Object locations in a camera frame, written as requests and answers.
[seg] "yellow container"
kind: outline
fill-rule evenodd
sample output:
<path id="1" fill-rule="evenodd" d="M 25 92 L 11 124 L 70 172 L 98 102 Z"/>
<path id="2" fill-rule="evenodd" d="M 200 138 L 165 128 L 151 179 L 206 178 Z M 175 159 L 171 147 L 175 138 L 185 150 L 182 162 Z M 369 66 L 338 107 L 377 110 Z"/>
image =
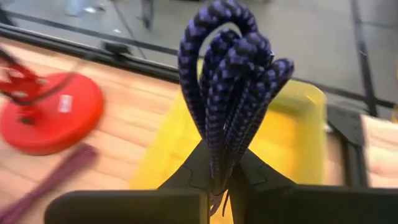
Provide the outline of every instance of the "yellow container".
<path id="1" fill-rule="evenodd" d="M 296 183 L 323 184 L 325 100 L 313 85 L 289 81 L 271 103 L 250 150 Z M 130 188 L 156 189 L 183 164 L 199 141 L 199 133 L 179 93 Z M 219 209 L 211 218 L 211 223 L 232 222 L 229 203 L 225 217 Z"/>

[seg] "wooden table surface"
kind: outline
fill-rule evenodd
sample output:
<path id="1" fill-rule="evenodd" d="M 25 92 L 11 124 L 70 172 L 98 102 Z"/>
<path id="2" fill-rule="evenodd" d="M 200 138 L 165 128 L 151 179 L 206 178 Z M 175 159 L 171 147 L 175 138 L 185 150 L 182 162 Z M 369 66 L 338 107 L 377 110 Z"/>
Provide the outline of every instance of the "wooden table surface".
<path id="1" fill-rule="evenodd" d="M 0 39 L 0 42 L 39 75 L 69 70 L 79 60 L 20 42 L 6 39 Z M 126 189 L 178 91 L 176 84 L 92 62 L 80 72 L 92 78 L 103 89 L 106 98 L 104 118 L 85 139 L 98 149 L 100 156 L 89 169 L 42 197 L 20 223 L 43 223 L 46 206 L 65 192 Z M 340 142 L 332 134 L 328 135 L 328 149 L 326 184 L 340 185 L 343 183 Z M 0 208 L 32 190 L 68 153 L 70 150 L 32 157 L 0 141 Z"/>

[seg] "gray floor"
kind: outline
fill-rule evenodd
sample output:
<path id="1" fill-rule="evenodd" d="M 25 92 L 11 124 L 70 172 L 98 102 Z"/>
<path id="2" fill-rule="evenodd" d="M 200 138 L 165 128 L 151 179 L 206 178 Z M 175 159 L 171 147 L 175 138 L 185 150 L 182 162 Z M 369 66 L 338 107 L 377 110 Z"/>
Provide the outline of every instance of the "gray floor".
<path id="1" fill-rule="evenodd" d="M 15 0 L 8 3 L 8 11 L 45 19 L 60 24 L 94 30 L 130 39 L 112 5 L 105 2 L 106 12 L 66 16 L 66 0 Z M 86 0 L 87 5 L 95 0 Z M 176 0 L 155 1 L 155 22 L 152 31 L 146 30 L 137 18 L 141 15 L 139 0 L 119 0 L 134 38 L 141 42 L 178 50 L 185 26 L 204 3 Z M 295 60 L 295 77 L 314 83 L 340 88 L 364 95 L 364 88 L 356 51 L 350 0 L 241 0 L 256 16 L 260 30 L 268 36 L 277 57 Z M 398 1 L 357 0 L 369 64 L 376 96 L 398 102 L 396 80 L 398 50 Z M 79 34 L 16 19 L 19 26 L 81 44 L 98 46 L 101 37 Z M 173 55 L 143 49 L 149 60 L 176 66 Z M 330 103 L 365 108 L 362 102 L 327 94 Z M 390 118 L 390 111 L 382 109 L 381 116 Z"/>

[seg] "red metal stand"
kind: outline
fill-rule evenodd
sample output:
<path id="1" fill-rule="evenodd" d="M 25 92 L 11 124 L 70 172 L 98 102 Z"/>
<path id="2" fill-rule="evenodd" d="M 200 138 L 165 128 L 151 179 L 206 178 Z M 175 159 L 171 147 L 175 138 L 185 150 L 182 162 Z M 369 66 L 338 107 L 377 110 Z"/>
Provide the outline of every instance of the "red metal stand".
<path id="1" fill-rule="evenodd" d="M 9 82 L 0 90 L 12 100 L 0 116 L 4 140 L 20 151 L 46 155 L 66 149 L 83 139 L 101 118 L 104 99 L 88 77 L 56 73 L 39 77 L 0 49 Z M 62 87 L 45 98 L 41 96 Z"/>

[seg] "white label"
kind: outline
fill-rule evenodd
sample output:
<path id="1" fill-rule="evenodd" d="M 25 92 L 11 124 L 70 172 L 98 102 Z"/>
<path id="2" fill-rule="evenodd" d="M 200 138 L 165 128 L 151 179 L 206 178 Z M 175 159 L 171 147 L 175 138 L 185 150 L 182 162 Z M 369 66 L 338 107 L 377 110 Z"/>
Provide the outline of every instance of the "white label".
<path id="1" fill-rule="evenodd" d="M 58 110 L 61 113 L 69 113 L 72 108 L 72 97 L 70 95 L 61 95 Z"/>

